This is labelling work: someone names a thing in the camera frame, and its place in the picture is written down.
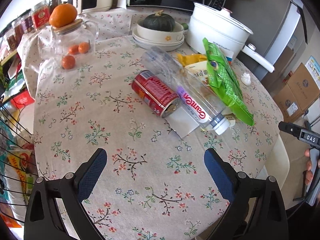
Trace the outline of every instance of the finger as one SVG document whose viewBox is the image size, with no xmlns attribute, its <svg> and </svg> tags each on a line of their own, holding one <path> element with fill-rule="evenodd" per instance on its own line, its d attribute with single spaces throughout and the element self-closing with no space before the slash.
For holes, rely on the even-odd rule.
<svg viewBox="0 0 320 240">
<path fill-rule="evenodd" d="M 312 181 L 313 179 L 313 174 L 311 171 L 306 172 L 306 179 Z"/>
<path fill-rule="evenodd" d="M 305 157 L 310 157 L 310 149 L 306 149 L 304 151 L 304 155 L 305 155 Z"/>
<path fill-rule="evenodd" d="M 307 161 L 306 167 L 307 167 L 307 171 L 310 171 L 310 170 L 311 170 L 311 168 L 312 168 L 312 162 L 311 162 L 310 160 Z"/>
<path fill-rule="evenodd" d="M 308 179 L 306 179 L 305 181 L 304 181 L 304 183 L 306 184 L 306 185 L 309 185 L 310 184 L 310 180 L 308 180 Z"/>
</svg>

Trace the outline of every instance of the barcode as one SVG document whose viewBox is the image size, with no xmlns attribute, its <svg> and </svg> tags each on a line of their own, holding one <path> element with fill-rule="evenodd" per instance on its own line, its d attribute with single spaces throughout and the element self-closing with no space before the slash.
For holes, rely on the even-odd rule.
<svg viewBox="0 0 320 240">
<path fill-rule="evenodd" d="M 150 77 L 153 77 L 153 73 L 149 70 L 145 70 L 143 72 L 140 73 L 140 76 L 142 76 L 144 79 L 148 79 Z"/>
</svg>

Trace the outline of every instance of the green pumpkin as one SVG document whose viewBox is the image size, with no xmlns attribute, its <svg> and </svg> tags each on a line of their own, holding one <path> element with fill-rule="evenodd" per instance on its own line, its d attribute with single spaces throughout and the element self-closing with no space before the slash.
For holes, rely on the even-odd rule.
<svg viewBox="0 0 320 240">
<path fill-rule="evenodd" d="M 155 14 L 151 14 L 143 20 L 143 27 L 163 32 L 172 32 L 176 23 L 169 14 L 164 14 L 161 10 Z"/>
</svg>

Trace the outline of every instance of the person's hand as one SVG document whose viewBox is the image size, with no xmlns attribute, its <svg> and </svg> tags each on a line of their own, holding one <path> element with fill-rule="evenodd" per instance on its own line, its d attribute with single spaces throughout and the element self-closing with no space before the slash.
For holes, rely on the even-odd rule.
<svg viewBox="0 0 320 240">
<path fill-rule="evenodd" d="M 310 157 L 310 149 L 307 149 L 304 151 L 304 155 L 305 157 Z M 309 185 L 313 179 L 313 173 L 311 172 L 312 169 L 312 162 L 311 160 L 308 160 L 306 163 L 306 167 L 307 167 L 307 173 L 306 173 L 306 180 L 305 180 L 305 184 Z"/>
</svg>

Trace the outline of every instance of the green package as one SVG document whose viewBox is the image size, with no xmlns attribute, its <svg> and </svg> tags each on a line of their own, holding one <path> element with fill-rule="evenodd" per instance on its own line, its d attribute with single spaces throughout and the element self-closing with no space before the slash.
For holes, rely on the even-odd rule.
<svg viewBox="0 0 320 240">
<path fill-rule="evenodd" d="M 214 93 L 228 106 L 235 116 L 247 125 L 253 126 L 253 114 L 243 102 L 236 74 L 231 69 L 226 57 L 219 47 L 203 39 L 207 54 L 208 83 Z"/>
</svg>

